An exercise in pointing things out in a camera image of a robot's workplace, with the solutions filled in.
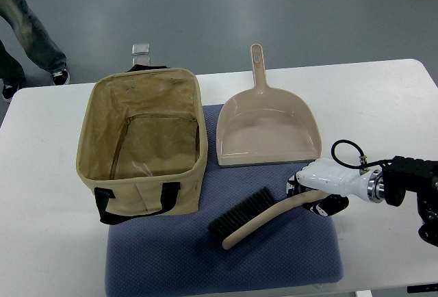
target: black bristles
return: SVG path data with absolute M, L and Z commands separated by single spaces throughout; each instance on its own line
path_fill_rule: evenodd
M 216 218 L 209 224 L 208 229 L 223 241 L 230 234 L 275 204 L 276 200 L 271 191 L 268 188 L 262 188 Z

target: gray floor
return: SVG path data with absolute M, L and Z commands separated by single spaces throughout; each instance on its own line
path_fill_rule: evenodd
M 139 42 L 150 43 L 152 65 L 195 74 L 251 70 L 249 47 L 257 42 L 266 68 L 414 58 L 438 84 L 438 0 L 27 2 L 67 54 L 72 83 L 130 69 L 131 46 Z M 50 84 L 50 76 L 27 59 L 4 20 L 0 39 L 23 65 L 26 87 Z M 0 122 L 7 110 L 0 102 Z M 373 293 L 406 294 L 405 289 Z

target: blue mat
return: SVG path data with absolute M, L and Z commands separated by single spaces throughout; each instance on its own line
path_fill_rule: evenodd
M 280 215 L 231 250 L 208 224 L 263 186 L 276 199 L 306 164 L 220 168 L 216 123 L 221 105 L 204 107 L 209 138 L 200 208 L 183 216 L 137 218 L 109 229 L 105 286 L 109 297 L 190 296 L 333 283 L 342 278 L 331 218 L 302 207 Z

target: beige dustpan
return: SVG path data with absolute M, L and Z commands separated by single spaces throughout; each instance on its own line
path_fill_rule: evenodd
M 307 104 L 266 83 L 263 50 L 251 47 L 255 86 L 220 111 L 216 152 L 220 166 L 305 162 L 321 156 L 321 137 Z

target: person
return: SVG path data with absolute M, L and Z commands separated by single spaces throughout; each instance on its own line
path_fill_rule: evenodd
M 11 25 L 28 58 L 51 74 L 54 85 L 70 83 L 65 54 L 49 37 L 25 0 L 0 0 L 0 16 Z M 5 50 L 1 40 L 0 78 L 3 80 L 3 99 L 10 103 L 24 82 L 25 74 L 23 67 Z

